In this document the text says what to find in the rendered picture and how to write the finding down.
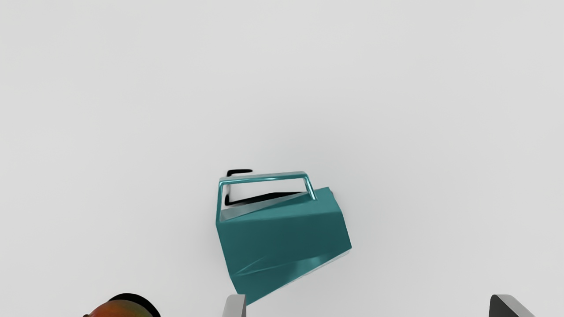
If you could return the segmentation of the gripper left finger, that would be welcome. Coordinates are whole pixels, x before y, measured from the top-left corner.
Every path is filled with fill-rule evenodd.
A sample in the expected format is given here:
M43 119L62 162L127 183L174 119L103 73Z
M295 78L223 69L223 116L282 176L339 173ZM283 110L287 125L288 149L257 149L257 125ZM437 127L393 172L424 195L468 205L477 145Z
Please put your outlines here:
M222 317L246 317L247 316L246 295L229 295L224 305Z

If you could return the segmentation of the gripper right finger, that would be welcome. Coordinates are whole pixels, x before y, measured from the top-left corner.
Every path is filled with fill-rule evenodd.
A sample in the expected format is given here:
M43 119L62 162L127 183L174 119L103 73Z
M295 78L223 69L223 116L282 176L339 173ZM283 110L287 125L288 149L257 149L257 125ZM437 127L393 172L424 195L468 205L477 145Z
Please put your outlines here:
M535 317L535 315L512 295L492 295L489 317Z

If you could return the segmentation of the teal faceted mug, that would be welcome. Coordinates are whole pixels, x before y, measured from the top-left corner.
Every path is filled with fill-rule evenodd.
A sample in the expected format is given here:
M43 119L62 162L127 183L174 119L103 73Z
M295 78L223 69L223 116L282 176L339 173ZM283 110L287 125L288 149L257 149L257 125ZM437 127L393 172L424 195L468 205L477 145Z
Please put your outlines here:
M230 200L234 184L301 179L304 192L272 192ZM250 305L351 250L333 192L314 189L304 171L253 174L228 170L218 182L215 224L228 275Z

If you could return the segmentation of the red orange fruit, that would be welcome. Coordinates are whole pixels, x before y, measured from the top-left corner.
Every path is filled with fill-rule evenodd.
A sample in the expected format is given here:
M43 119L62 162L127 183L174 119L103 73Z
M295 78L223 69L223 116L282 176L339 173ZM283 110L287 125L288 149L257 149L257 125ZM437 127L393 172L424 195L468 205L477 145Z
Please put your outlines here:
M82 317L153 317L142 305L128 300L107 301Z

